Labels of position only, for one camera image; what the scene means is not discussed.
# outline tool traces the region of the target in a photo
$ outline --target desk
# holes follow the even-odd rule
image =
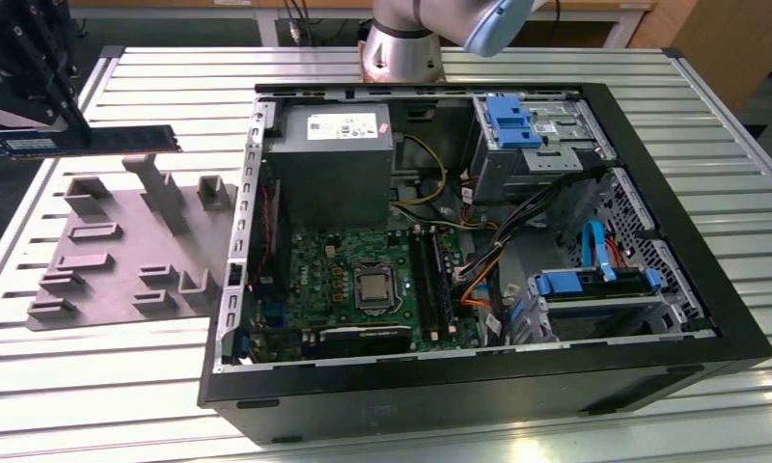
[[[131,48],[100,60],[81,106],[96,126],[174,125],[187,152],[160,155],[158,165],[179,185],[210,174],[236,182],[254,85],[355,82],[356,56],[342,47]],[[459,82],[610,84],[772,342],[772,161],[687,62],[657,50],[534,49],[483,60],[446,49],[444,67]],[[45,333],[23,326],[69,212],[61,194],[83,175],[137,187],[121,156],[47,161],[0,242],[0,457],[772,461],[772,360],[633,414],[259,449],[196,405],[206,318]]]
[[[372,17],[372,0],[312,0],[308,4],[311,19]],[[562,21],[614,23],[605,48],[626,48],[654,5],[655,0],[563,0]],[[71,6],[77,19],[255,19],[263,46],[280,45],[275,23],[279,19],[288,20],[282,0],[73,0]],[[554,21],[554,9],[554,3],[546,4],[528,21]]]

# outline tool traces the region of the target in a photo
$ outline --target white sticker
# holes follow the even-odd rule
[[[472,189],[471,188],[462,188],[460,194],[463,195],[463,203],[472,204]]]
[[[48,138],[7,140],[5,144],[12,150],[56,150],[56,144]]]
[[[558,133],[558,127],[554,123],[535,123],[535,132]]]
[[[307,124],[310,140],[378,138],[375,113],[312,114]]]
[[[506,286],[503,290],[503,297],[518,297],[520,293],[520,287],[518,285],[512,285],[511,283]]]
[[[495,318],[495,316],[490,313],[487,315],[487,326],[492,330],[492,332],[500,336],[500,321]]]

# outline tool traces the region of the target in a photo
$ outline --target floor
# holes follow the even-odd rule
[[[315,42],[327,45],[355,45],[358,40],[355,20],[323,20],[312,27]],[[87,23],[88,34],[77,39],[76,54],[84,78],[89,74],[103,46],[125,43],[129,46],[259,46],[260,37],[252,21],[243,19],[175,20],[171,31],[183,30],[178,36],[160,20],[97,19]],[[287,33],[287,23],[278,23],[283,46],[294,45]],[[772,156],[772,79],[767,80],[739,113],[743,123],[769,124],[761,144]],[[0,237],[40,163],[0,159]]]

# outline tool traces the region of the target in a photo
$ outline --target ram slot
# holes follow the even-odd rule
[[[426,261],[426,246],[420,230],[410,234],[410,262],[412,263],[412,278],[415,280],[415,295],[418,298],[418,311],[422,322],[423,336],[431,340],[438,340],[440,323],[434,300],[434,288],[431,285],[427,269],[430,265]]]
[[[424,236],[426,249],[431,251],[432,255],[428,261],[432,262],[430,268],[430,280],[435,288],[435,301],[438,302],[438,317],[440,326],[444,327],[446,333],[454,335],[458,331],[455,326],[455,308],[452,307],[452,290],[450,288],[450,278],[447,276],[446,261],[443,260],[443,248],[440,247],[440,240],[438,233],[431,231]]]

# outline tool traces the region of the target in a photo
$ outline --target cpu socket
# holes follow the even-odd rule
[[[395,307],[392,268],[387,263],[355,266],[355,306],[371,316],[383,315]]]

